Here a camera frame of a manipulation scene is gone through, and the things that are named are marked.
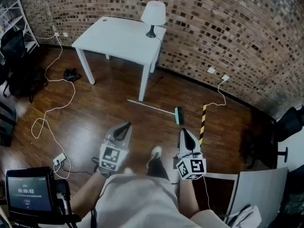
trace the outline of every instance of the display screen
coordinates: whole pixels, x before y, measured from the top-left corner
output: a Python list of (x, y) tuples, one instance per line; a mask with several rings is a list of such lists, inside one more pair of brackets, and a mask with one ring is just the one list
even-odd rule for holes
[(12, 207), (51, 211), (46, 177), (8, 177), (8, 188)]

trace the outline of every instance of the lamp shade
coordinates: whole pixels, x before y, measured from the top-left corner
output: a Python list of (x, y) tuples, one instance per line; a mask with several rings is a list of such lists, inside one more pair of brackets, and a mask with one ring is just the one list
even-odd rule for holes
[(141, 20), (148, 25), (163, 25), (166, 23), (166, 6), (163, 2), (150, 1), (142, 14)]

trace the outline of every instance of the white shirt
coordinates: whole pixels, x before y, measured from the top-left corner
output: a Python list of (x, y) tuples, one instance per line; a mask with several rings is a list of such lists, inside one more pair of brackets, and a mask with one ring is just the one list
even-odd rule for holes
[[(191, 219), (180, 214), (168, 180), (132, 174), (113, 175), (106, 181), (96, 211), (98, 228), (228, 228), (211, 210)], [(77, 226), (89, 228), (91, 213)]]

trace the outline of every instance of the wall socket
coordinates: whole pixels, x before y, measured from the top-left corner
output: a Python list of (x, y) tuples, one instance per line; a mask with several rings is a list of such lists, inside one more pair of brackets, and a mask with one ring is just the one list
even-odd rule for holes
[(55, 159), (53, 159), (54, 165), (58, 165), (58, 162), (61, 164), (66, 159), (67, 159), (67, 156), (64, 153), (61, 153)]
[(214, 74), (215, 69), (210, 67), (210, 68), (208, 68), (207, 72), (210, 73), (210, 74)]
[(230, 77), (226, 74), (222, 77), (222, 80), (224, 80), (224, 81), (227, 81), (228, 79), (230, 79)]

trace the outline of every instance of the broom handle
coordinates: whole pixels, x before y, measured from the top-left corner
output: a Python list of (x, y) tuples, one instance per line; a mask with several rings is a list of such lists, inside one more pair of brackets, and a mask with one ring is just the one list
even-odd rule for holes
[(133, 100), (127, 100), (127, 101), (132, 102), (132, 103), (135, 103), (135, 104), (143, 105), (143, 106), (146, 106), (146, 107), (148, 107), (148, 108), (152, 108), (152, 109), (154, 109), (154, 110), (158, 110), (158, 111), (161, 111), (161, 112), (165, 112), (165, 113), (168, 113), (168, 114), (171, 114), (171, 115), (175, 115), (175, 114), (172, 113), (172, 112), (167, 112), (167, 111), (164, 111), (164, 110), (162, 110), (162, 109), (159, 109), (159, 108), (156, 108), (156, 107), (153, 107), (153, 106), (144, 104), (144, 103), (140, 103), (140, 102), (133, 101)]

